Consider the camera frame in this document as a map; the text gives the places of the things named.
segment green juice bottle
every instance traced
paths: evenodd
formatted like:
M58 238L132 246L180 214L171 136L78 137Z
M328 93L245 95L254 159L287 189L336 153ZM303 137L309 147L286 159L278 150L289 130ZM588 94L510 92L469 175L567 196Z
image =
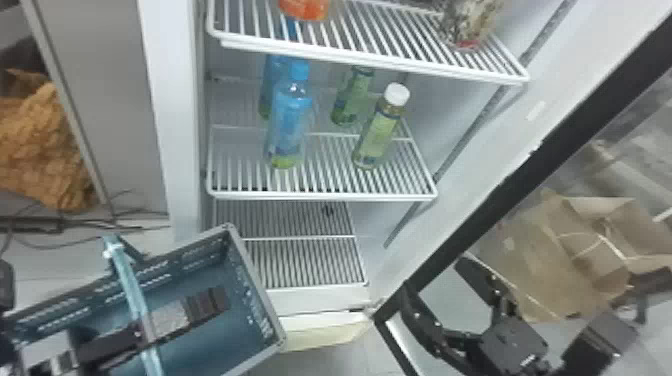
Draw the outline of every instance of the green juice bottle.
M367 103L369 85L373 81L372 68L353 66L338 92L331 121L341 127L351 127L357 121L362 106Z
M391 83L387 86L352 152L352 163L355 166L371 170L382 163L410 97L411 92L402 84Z

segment bottle cap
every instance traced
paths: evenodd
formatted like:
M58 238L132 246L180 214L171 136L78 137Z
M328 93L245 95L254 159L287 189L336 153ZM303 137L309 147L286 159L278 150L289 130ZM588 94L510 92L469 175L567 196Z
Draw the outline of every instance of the bottle cap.
M310 64L305 60L294 60L289 68L289 78L294 81L306 81L310 75Z
M397 107L403 107L411 98L411 92L408 91L406 86L393 82L387 85L384 97L389 104Z

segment black cable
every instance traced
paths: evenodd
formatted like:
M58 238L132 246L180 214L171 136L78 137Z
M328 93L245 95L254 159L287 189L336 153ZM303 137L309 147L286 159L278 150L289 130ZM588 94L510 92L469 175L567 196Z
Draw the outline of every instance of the black cable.
M114 205L112 205L112 201L118 197L121 197L123 195L133 193L133 189L126 189L120 192L115 193L114 195L110 196L108 198L108 203L101 205L102 207L109 207L112 209ZM2 244L2 247L0 247L0 258L4 255L4 253L9 249L9 246L12 241L16 241L17 243L31 248L35 250L56 250L56 249L62 249L65 247L69 246L74 246L74 245L79 245L79 244L84 244L88 243L91 241L96 241L100 239L100 236L90 236L87 238L71 241L71 242L66 242L66 243L60 243L60 244L33 244L27 241L23 237L17 236L14 231L15 227L15 221L16 218L19 217L20 215L24 214L28 210L41 206L40 202L33 202L32 204L21 208L19 211L14 213L9 221L9 226L7 228L7 233L5 236L5 240ZM142 207L130 207L130 208L124 208L125 210L121 212L117 212L116 210L111 210L110 213L112 215L112 218L110 219L76 219L78 215L73 215L73 216L66 216L65 213L63 213L62 210L58 209L57 210L57 215L58 219L56 220L61 220L62 223L64 224L64 229L72 229L72 228L95 228L95 229L100 229L100 230L110 230L110 231L115 231L116 233L119 234L131 234L131 233L137 233L137 232L144 232L144 231L154 231L154 230L160 230L160 229L165 229L169 228L170 226L155 226L155 227L143 227L143 226L123 226L119 225L118 221L120 219L124 219L123 217L127 217L129 215L134 215L134 214L157 214L157 215L168 215L166 212L160 212L160 211L153 211L153 210L148 210Z
M12 215L12 219L9 221L9 226L7 227L7 234L5 235L5 241L2 244L2 247L0 247L0 258L7 252L9 249L10 244L12 243L12 238L14 237L14 225L16 222L16 217L20 216L21 214L27 212L28 210L41 205L39 202L33 202L30 205L24 206L23 208L19 209L14 215Z
M138 229L132 229L132 230L115 230L114 232L120 235L128 235L128 234L134 234L134 233L139 233L139 232L148 232L148 231L156 231L156 230L163 230L166 228L170 228L171 226L166 225L166 226L154 226L154 227L141 227ZM34 244L26 239L24 239L21 236L15 235L14 236L14 241L23 245L24 247L28 247L37 251L53 251L53 250L59 250L67 247L72 247L75 245L79 244L85 244L93 241L97 241L101 238L101 236L89 236L87 238L79 239L79 240L74 240L71 242L65 242L65 243L57 243L57 244Z

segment brown bag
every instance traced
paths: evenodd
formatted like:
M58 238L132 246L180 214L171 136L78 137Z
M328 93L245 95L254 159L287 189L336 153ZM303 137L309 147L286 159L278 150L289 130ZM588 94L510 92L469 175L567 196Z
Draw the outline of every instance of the brown bag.
M56 87L39 73L15 76L0 98L0 189L46 207L80 211L96 203L91 178L70 132Z

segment wall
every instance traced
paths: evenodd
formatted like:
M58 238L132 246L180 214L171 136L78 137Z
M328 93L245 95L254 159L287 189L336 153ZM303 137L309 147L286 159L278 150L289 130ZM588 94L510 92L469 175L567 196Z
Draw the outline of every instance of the wall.
M107 191L132 189L115 202L165 210L136 1L36 3Z

